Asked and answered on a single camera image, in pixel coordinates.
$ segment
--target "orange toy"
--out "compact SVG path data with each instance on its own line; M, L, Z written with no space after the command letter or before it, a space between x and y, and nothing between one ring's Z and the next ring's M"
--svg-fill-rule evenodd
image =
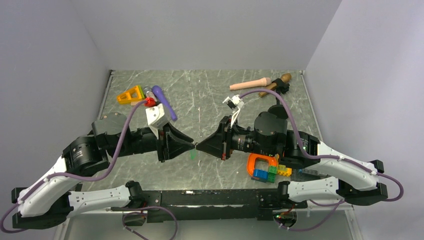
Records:
M277 159L273 156L265 156L256 153L251 153L247 158L247 173L253 177L253 171L255 170L255 163L257 159L265 160L268 162L269 166L277 167Z
M120 104L130 104L132 102L140 102L144 98L145 96L143 94L142 88L140 85L137 85L119 94L116 97L116 100Z

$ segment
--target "tabletop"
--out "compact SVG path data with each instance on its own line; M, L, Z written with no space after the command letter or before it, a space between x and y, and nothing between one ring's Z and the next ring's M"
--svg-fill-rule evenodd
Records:
M171 124L193 138L194 143L200 143L217 130L223 116L232 113L222 103L223 100L230 94L247 91L230 91L229 85L263 77L276 79L285 73L290 73L292 79L283 98L290 106L298 129L318 137L318 127L298 70L117 70L112 72L101 111L102 114L119 112L127 115L131 106L119 104L117 95L135 85L142 88L158 85L178 116L178 120ZM258 114L276 104L275 97L267 95L260 98L257 93L243 100L245 106L238 121L242 127L253 127ZM147 127L142 106L129 126L131 130ZM261 189L276 188L278 182L288 180L280 175L277 175L275 183L252 180L246 171L249 153L235 151L231 158L223 161L204 152L192 151L165 163L158 161L156 152L120 157L108 177L98 182L85 182L82 190L115 188L130 180L139 182L143 190Z

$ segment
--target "white wall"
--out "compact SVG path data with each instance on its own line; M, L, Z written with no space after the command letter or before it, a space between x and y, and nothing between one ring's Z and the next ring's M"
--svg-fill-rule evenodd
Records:
M90 130L108 69L69 0L0 2L0 214ZM6 226L11 227L8 218ZM51 239L54 229L0 232Z
M305 69L341 0L71 0L116 70Z
M397 202L356 207L365 239L424 235L424 2L343 0L306 68L324 140L384 161ZM398 194L388 184L389 196Z

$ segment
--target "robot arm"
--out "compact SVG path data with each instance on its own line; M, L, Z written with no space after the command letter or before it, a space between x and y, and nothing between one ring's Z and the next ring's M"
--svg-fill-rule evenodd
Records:
M159 161L173 159L194 149L193 139L175 129L169 123L169 112L162 104L146 109L149 127L135 131L126 130L119 157L157 151ZM69 191L80 179L52 174L67 173L91 177L108 169L106 152L113 156L127 118L120 113L109 113L92 123L89 135L78 137L63 150L54 166L28 188L15 188L12 202L19 203L13 216L13 228L46 229L57 226L74 215L106 207L139 208L145 203L138 182L92 192ZM32 188L36 188L25 200Z
M196 145L196 149L222 160L230 158L233 150L266 156L278 154L278 163L292 169L316 170L332 177L308 182L279 183L282 202L300 203L310 199L344 199L353 205L368 206L388 198L386 185L379 183L376 173L383 173L379 160L362 162L328 147L305 132L299 132L303 150L312 156L338 156L310 159L305 157L294 131L287 130L288 114L282 105L273 105L261 112L251 130L237 125L243 101L238 95L225 99L233 113L219 122L215 133ZM371 173L343 159L362 165Z

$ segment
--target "yellow toy block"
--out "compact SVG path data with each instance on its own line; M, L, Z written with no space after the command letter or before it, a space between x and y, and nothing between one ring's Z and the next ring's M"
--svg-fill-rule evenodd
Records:
M277 174L284 177L290 177L292 175L292 169L286 167L285 165L279 164L277 167Z
M145 99L145 96L140 85L132 87L116 97L116 100L120 104L130 104L132 102L139 102L143 99Z

